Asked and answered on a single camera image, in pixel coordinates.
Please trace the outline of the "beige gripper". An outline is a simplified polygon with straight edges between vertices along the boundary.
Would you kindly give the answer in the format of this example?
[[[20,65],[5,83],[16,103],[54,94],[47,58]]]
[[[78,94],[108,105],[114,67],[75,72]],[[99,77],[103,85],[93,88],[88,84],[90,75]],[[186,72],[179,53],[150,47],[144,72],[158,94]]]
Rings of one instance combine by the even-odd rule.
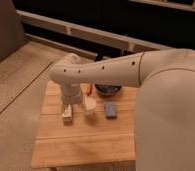
[[[61,100],[64,104],[79,104],[83,101],[82,90],[79,84],[61,85]],[[62,119],[72,120],[72,106],[64,105],[62,109]]]

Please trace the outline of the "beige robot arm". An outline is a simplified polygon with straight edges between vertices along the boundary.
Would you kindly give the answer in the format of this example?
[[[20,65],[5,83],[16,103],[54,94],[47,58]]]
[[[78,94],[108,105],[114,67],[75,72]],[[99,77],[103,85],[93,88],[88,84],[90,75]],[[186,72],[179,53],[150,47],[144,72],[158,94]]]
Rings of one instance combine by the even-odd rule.
[[[82,83],[137,87],[136,171],[195,171],[195,50],[147,51],[82,64],[70,53],[50,78],[65,104],[82,101]]]

